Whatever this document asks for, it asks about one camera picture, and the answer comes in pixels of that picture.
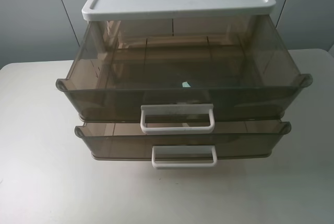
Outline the smoky transparent drawer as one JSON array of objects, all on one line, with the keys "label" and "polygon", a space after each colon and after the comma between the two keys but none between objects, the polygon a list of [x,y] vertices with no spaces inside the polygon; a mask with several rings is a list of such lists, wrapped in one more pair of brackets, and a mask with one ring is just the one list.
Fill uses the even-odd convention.
[{"label": "smoky transparent drawer", "polygon": [[269,16],[234,15],[91,21],[56,87],[87,123],[167,104],[211,104],[222,122],[279,119],[312,81]]},{"label": "smoky transparent drawer", "polygon": [[161,168],[215,166],[218,160],[266,158],[291,131],[281,120],[217,122],[210,134],[146,135],[138,123],[85,123],[75,127],[96,160],[151,161]]}]

